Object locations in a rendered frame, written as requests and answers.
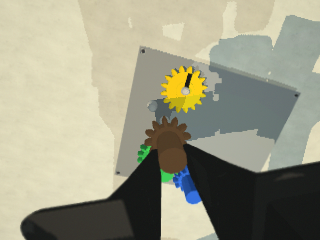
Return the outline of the grey board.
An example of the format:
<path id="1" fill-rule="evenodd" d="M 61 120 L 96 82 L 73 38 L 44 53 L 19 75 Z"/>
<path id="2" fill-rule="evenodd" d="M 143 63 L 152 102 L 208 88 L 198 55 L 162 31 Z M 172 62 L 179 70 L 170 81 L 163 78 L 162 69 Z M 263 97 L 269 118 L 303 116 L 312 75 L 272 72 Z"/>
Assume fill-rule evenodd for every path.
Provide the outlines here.
<path id="1" fill-rule="evenodd" d="M 205 80 L 195 110 L 176 106 L 169 109 L 164 103 L 172 69 L 179 73 L 192 66 L 192 74 L 199 70 Z M 147 129 L 155 130 L 152 121 L 168 123 L 174 117 L 178 125 L 185 123 L 191 135 L 188 144 L 238 167 L 261 172 L 268 160 L 286 121 L 301 93 L 281 86 L 234 73 L 225 69 L 139 46 L 134 77 L 122 132 L 114 175 L 129 177 L 139 166 L 138 151 L 146 139 Z"/>

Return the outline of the yellow gear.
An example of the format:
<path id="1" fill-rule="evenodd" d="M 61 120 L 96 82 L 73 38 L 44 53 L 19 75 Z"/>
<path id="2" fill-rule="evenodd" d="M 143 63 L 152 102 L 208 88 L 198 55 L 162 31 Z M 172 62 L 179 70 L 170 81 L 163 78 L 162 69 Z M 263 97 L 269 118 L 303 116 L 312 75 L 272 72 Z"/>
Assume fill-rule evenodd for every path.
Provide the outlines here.
<path id="1" fill-rule="evenodd" d="M 176 106 L 176 112 L 178 113 L 181 108 L 187 113 L 188 108 L 195 110 L 195 104 L 202 104 L 199 100 L 200 97 L 206 97 L 202 90 L 206 89 L 207 86 L 202 85 L 205 80 L 204 77 L 199 76 L 200 71 L 197 70 L 192 74 L 192 66 L 189 66 L 185 72 L 183 66 L 180 66 L 179 73 L 172 69 L 172 77 L 165 75 L 168 83 L 162 83 L 161 85 L 166 88 L 166 90 L 161 92 L 161 95 L 167 97 L 164 99 L 164 103 L 171 102 L 169 104 L 169 109 Z M 181 89 L 183 87 L 188 87 L 190 89 L 189 95 L 182 95 Z"/>

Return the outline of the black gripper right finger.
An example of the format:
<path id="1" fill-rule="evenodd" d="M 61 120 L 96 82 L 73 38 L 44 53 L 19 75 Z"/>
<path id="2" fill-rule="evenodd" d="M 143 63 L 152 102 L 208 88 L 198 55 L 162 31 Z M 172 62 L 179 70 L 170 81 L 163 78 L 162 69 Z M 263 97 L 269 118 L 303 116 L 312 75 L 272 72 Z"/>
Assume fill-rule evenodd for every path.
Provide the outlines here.
<path id="1" fill-rule="evenodd" d="M 219 240 L 263 240 L 270 202 L 320 191 L 320 161 L 255 172 L 190 144 L 183 148 Z"/>

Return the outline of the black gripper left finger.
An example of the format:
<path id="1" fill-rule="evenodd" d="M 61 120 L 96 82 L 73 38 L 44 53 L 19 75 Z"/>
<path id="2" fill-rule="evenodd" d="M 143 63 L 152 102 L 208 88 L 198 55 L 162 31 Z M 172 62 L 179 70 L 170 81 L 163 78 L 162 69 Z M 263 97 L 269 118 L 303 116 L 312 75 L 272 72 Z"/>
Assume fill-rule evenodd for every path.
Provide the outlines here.
<path id="1" fill-rule="evenodd" d="M 161 188 L 153 149 L 107 198 L 42 208 L 20 232 L 25 240 L 161 240 Z"/>

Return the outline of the green gear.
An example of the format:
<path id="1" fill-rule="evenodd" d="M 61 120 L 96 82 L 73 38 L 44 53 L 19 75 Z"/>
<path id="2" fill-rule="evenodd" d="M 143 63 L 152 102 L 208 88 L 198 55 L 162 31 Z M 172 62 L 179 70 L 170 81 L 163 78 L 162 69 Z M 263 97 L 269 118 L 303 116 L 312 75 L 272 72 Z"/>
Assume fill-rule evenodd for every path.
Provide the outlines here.
<path id="1" fill-rule="evenodd" d="M 139 156 L 139 158 L 137 159 L 138 163 L 141 163 L 144 160 L 144 158 L 149 154 L 150 147 L 151 146 L 140 145 L 140 149 L 142 151 L 138 151 L 138 154 L 137 154 Z M 161 170 L 162 182 L 168 182 L 172 180 L 173 176 L 174 174 L 168 174 Z"/>

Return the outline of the brown gear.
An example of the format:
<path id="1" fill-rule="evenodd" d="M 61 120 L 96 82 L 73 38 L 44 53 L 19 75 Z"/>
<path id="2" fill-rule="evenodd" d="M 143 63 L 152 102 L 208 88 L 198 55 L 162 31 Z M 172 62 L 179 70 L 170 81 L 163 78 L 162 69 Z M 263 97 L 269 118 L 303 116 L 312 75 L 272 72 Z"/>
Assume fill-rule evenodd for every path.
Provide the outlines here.
<path id="1" fill-rule="evenodd" d="M 158 150 L 158 160 L 160 169 L 168 174 L 176 174 L 185 169 L 187 165 L 187 156 L 183 148 L 188 144 L 184 140 L 191 138 L 190 133 L 184 132 L 187 129 L 185 123 L 178 125 L 177 117 L 168 123 L 167 118 L 163 116 L 162 124 L 152 121 L 155 130 L 147 129 L 145 134 L 148 138 L 145 140 L 145 146 L 151 146 L 150 150 Z"/>

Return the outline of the blue gear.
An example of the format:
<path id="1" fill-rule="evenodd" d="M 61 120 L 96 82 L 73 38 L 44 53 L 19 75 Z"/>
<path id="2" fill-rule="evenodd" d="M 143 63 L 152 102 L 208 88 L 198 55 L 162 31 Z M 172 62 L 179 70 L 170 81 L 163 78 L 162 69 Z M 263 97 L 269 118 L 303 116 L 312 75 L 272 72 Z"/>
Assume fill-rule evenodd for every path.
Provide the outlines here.
<path id="1" fill-rule="evenodd" d="M 176 188 L 181 188 L 184 191 L 186 200 L 191 204 L 197 204 L 201 201 L 200 195 L 198 194 L 196 187 L 189 174 L 188 167 L 177 174 L 174 174 L 173 182 Z"/>

